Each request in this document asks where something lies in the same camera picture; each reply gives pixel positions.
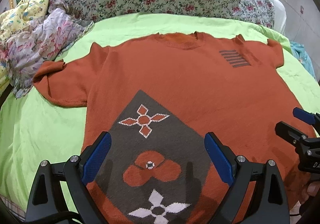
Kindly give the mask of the person's right hand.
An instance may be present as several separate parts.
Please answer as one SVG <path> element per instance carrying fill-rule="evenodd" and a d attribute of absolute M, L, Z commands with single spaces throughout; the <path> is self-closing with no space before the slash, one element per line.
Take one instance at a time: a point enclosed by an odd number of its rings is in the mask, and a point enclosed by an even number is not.
<path fill-rule="evenodd" d="M 320 189 L 320 182 L 311 182 L 308 186 L 305 186 L 302 190 L 302 195 L 300 198 L 300 203 L 304 204 L 310 196 L 314 197 L 317 195 L 318 191 Z"/>

